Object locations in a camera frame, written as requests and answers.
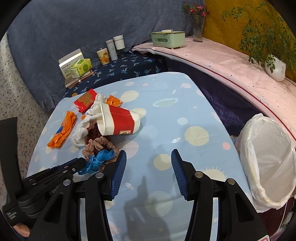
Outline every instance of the metal screw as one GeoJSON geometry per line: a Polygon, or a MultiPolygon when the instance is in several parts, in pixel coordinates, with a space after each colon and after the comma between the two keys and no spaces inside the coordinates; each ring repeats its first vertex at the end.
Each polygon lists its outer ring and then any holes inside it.
{"type": "Polygon", "coordinates": [[[64,186],[68,186],[70,185],[71,181],[69,179],[66,179],[65,181],[63,181],[64,186]]]}
{"type": "Polygon", "coordinates": [[[102,173],[102,172],[96,173],[96,178],[102,178],[103,176],[104,176],[104,173],[102,173]]]}
{"type": "Polygon", "coordinates": [[[202,172],[195,172],[194,175],[198,178],[203,177],[203,173],[202,172]]]}
{"type": "Polygon", "coordinates": [[[228,179],[227,182],[228,182],[229,184],[231,184],[231,185],[234,185],[234,184],[235,184],[235,180],[232,179],[232,178],[228,179]]]}

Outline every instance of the trash bag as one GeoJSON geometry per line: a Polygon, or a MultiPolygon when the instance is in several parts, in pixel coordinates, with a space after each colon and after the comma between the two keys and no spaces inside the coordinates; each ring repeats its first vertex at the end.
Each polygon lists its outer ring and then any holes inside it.
{"type": "Polygon", "coordinates": [[[235,143],[258,213],[279,209],[296,185],[294,142],[282,126],[263,114],[253,116],[235,143]]]}

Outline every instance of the small white box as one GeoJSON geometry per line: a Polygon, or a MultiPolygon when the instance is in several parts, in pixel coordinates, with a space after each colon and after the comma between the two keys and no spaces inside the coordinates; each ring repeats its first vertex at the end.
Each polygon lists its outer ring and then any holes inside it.
{"type": "Polygon", "coordinates": [[[59,59],[59,67],[65,77],[67,82],[71,81],[72,76],[70,68],[74,65],[79,59],[84,59],[83,54],[80,49],[73,51],[70,54],[67,54],[65,57],[59,59]]]}

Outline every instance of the blue gray fabric backdrop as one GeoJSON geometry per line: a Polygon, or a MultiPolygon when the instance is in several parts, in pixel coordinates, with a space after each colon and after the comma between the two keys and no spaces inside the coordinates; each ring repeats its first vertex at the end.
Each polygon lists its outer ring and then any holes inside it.
{"type": "Polygon", "coordinates": [[[114,36],[123,34],[129,50],[162,29],[188,34],[192,24],[182,4],[183,0],[32,0],[8,29],[11,54],[29,91],[48,111],[66,92],[58,66],[61,57],[80,48],[95,65],[96,50],[114,36]]]}

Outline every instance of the navy blue tablecloth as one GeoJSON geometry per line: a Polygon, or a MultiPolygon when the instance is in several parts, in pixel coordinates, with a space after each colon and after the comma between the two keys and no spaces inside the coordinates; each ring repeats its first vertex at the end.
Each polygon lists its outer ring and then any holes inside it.
{"type": "Polygon", "coordinates": [[[139,52],[128,52],[124,58],[118,58],[106,65],[98,65],[92,70],[94,73],[91,76],[67,89],[65,97],[72,97],[120,80],[168,71],[163,57],[139,52]]]}

